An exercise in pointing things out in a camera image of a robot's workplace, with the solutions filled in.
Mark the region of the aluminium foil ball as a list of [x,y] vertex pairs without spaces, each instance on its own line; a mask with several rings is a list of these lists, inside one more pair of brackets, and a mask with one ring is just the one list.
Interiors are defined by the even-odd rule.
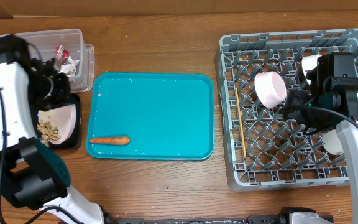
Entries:
[[64,73],[67,77],[74,77],[79,60],[69,58],[66,63],[60,67],[60,73]]

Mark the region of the white round plate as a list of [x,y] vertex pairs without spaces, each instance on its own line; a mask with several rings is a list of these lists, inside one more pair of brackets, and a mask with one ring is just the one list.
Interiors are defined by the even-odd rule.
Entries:
[[77,117],[75,105],[67,105],[57,109],[60,124],[55,127],[58,128],[61,138],[55,145],[62,144],[73,134]]

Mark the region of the white paper cup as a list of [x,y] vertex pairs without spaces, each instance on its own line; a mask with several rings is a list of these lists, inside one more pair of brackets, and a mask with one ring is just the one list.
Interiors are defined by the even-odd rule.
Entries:
[[337,132],[335,129],[332,129],[322,136],[324,144],[323,147],[325,150],[332,155],[340,155],[344,153],[340,139],[338,138]]

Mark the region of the red snack wrapper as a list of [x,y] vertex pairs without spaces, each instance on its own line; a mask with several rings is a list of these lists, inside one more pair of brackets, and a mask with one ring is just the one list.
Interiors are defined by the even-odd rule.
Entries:
[[66,63],[70,56],[69,51],[65,49],[63,45],[60,45],[56,48],[55,51],[55,61],[60,63]]

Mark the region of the pink bowl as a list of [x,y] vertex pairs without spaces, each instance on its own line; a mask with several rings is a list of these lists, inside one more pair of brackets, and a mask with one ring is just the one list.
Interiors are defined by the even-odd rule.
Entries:
[[268,109],[284,102],[287,97],[285,82],[277,72],[257,74],[254,86],[258,99]]

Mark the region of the white bowl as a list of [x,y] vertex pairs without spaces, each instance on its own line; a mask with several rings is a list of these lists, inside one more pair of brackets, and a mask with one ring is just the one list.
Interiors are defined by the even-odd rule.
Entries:
[[302,58],[301,68],[308,85],[311,85],[311,79],[308,78],[308,72],[312,71],[318,66],[318,59],[320,54],[310,55]]

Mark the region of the wooden chopstick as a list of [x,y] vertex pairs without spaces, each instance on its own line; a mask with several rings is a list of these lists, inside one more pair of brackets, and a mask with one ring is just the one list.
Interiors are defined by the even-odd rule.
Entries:
[[236,108],[237,108],[237,117],[238,117],[239,129],[240,129],[240,135],[241,135],[242,155],[243,155],[243,158],[246,159],[247,153],[246,153],[246,146],[245,146],[245,139],[244,139],[244,129],[243,129],[243,125],[242,125],[241,105],[239,103],[239,95],[238,95],[238,90],[236,87],[234,87],[234,93],[236,96]]

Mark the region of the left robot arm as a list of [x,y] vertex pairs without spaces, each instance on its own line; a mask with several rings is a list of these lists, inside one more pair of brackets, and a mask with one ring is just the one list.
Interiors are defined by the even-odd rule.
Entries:
[[[81,141],[81,101],[53,60],[33,58],[30,44],[13,34],[0,37],[0,200],[37,215],[51,213],[64,223],[110,223],[102,206],[72,186],[57,149]],[[47,143],[39,111],[68,120],[68,134]]]

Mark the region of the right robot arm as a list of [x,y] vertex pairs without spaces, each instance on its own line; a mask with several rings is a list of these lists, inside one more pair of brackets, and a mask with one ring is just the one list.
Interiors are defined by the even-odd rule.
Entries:
[[346,158],[352,221],[358,223],[358,74],[352,53],[310,55],[301,61],[307,92],[291,91],[279,113],[305,125],[304,134],[333,129]]

